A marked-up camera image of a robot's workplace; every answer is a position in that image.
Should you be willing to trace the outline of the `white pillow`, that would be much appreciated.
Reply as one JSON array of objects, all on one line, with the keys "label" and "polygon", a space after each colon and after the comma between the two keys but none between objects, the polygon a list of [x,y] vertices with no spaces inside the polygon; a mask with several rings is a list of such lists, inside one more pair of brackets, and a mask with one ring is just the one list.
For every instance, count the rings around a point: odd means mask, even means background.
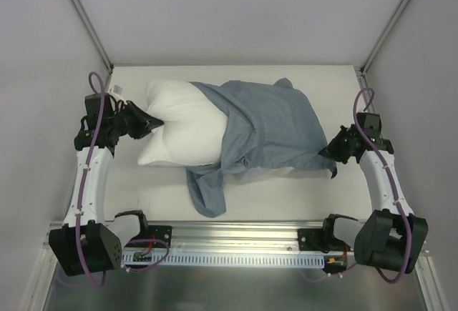
[{"label": "white pillow", "polygon": [[163,125],[140,153],[140,166],[194,167],[220,161],[228,118],[194,84],[153,80],[145,92],[147,113]]}]

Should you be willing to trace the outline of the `blue-grey pillowcase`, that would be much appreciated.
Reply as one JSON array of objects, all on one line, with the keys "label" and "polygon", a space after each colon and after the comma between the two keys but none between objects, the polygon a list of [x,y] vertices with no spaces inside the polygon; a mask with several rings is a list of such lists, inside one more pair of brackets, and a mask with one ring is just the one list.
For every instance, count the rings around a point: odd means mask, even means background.
[{"label": "blue-grey pillowcase", "polygon": [[291,167],[306,172],[336,167],[318,153],[326,135],[307,96],[287,78],[275,84],[232,80],[221,86],[194,85],[227,118],[220,161],[186,169],[196,211],[214,218],[225,213],[224,178],[250,169]]}]

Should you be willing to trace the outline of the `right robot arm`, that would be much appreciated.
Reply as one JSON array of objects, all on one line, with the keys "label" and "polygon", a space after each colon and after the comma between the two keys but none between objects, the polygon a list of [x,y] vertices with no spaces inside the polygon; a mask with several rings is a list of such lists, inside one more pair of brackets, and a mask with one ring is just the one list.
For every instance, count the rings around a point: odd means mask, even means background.
[{"label": "right robot arm", "polygon": [[328,250],[346,245],[354,250],[356,263],[409,274],[414,269],[428,233],[424,218],[414,215],[401,190],[394,167],[394,149],[379,130],[370,130],[366,141],[355,125],[342,126],[327,147],[326,158],[347,163],[355,158],[366,179],[372,213],[364,224],[340,214],[323,222],[321,243]]}]

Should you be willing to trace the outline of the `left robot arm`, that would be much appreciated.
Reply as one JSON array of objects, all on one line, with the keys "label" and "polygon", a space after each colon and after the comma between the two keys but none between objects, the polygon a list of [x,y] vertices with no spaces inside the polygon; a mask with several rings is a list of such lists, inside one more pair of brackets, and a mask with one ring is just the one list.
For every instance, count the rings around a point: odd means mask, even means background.
[{"label": "left robot arm", "polygon": [[69,277],[106,274],[122,266],[122,251],[135,246],[144,249],[134,257],[148,267],[163,262],[154,260],[154,248],[170,249],[171,229],[154,232],[141,210],[116,214],[106,224],[104,198],[109,170],[120,137],[142,139],[163,122],[142,111],[135,103],[113,102],[109,97],[89,96],[84,101],[86,114],[74,138],[77,151],[77,176],[63,225],[49,233],[49,246],[64,273]]}]

